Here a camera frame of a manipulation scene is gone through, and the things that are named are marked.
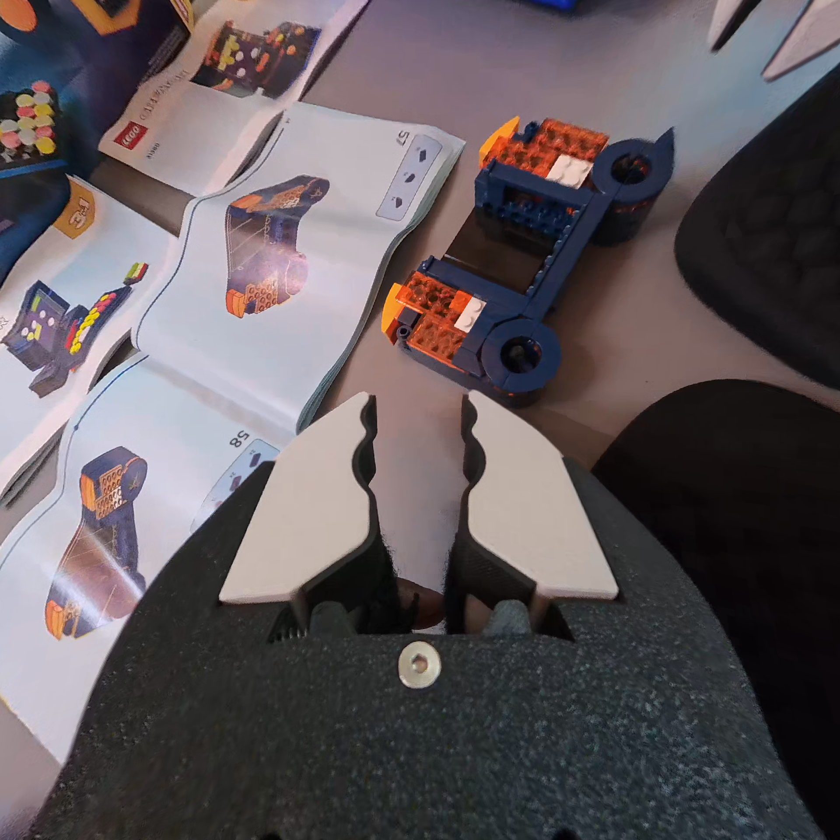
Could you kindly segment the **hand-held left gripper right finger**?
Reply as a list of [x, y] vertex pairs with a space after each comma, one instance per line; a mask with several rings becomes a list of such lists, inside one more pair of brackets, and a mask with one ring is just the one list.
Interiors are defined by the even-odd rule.
[[613, 601], [618, 584], [561, 452], [479, 392], [461, 407], [460, 579], [483, 602]]

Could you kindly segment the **toy brick set box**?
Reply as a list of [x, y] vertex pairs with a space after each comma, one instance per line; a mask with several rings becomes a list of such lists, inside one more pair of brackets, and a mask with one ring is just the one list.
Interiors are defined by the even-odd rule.
[[188, 1], [1, 2], [1, 280], [193, 26]]

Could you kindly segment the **person's left hand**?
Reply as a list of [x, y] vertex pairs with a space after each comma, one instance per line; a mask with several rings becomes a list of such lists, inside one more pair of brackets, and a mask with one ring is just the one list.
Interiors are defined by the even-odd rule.
[[401, 632], [422, 632], [445, 621], [445, 600], [441, 593], [398, 578], [395, 581]]

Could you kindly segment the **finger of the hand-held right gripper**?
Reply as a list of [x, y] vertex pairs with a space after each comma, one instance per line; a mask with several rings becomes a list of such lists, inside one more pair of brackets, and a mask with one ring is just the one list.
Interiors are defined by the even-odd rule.
[[839, 2], [808, 1], [790, 33], [773, 53], [762, 78], [775, 81], [839, 43]]
[[716, 1], [709, 27], [709, 50], [718, 52], [760, 1]]

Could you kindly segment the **closed instruction booklet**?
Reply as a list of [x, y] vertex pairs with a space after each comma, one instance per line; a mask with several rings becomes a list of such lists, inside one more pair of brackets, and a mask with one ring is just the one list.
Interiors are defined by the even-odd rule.
[[136, 323], [177, 239], [76, 177], [1, 295], [1, 492], [57, 441]]
[[354, 26], [366, 1], [220, 1], [139, 86], [98, 151], [192, 196], [247, 165]]

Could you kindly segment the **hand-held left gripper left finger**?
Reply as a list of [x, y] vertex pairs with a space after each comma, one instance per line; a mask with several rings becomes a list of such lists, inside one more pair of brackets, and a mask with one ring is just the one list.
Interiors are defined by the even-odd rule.
[[373, 548], [375, 396], [360, 392], [278, 455], [219, 592], [224, 604], [293, 603]]

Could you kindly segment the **blue orange toy brick model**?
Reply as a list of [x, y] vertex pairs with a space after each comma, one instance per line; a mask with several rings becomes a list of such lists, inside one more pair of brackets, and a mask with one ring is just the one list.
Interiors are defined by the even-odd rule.
[[576, 264], [637, 235], [675, 158], [674, 128], [611, 143], [557, 119], [508, 121], [480, 148], [474, 209], [442, 258], [392, 285], [381, 330], [466, 389], [534, 404], [560, 368], [546, 319]]

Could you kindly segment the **open toy instruction booklet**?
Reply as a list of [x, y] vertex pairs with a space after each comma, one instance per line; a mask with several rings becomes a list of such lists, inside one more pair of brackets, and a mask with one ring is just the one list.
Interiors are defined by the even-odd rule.
[[138, 353], [70, 415], [56, 488], [2, 544], [2, 702], [58, 763], [151, 583], [312, 422], [464, 145], [296, 104], [120, 307]]

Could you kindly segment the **black padded mat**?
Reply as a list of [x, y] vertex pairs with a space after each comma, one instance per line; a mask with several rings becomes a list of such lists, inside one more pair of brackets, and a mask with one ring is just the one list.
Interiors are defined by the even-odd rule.
[[717, 615], [795, 788], [838, 838], [838, 412], [756, 381], [689, 385], [592, 474]]
[[675, 260], [720, 319], [838, 390], [838, 67], [700, 191], [677, 230]]

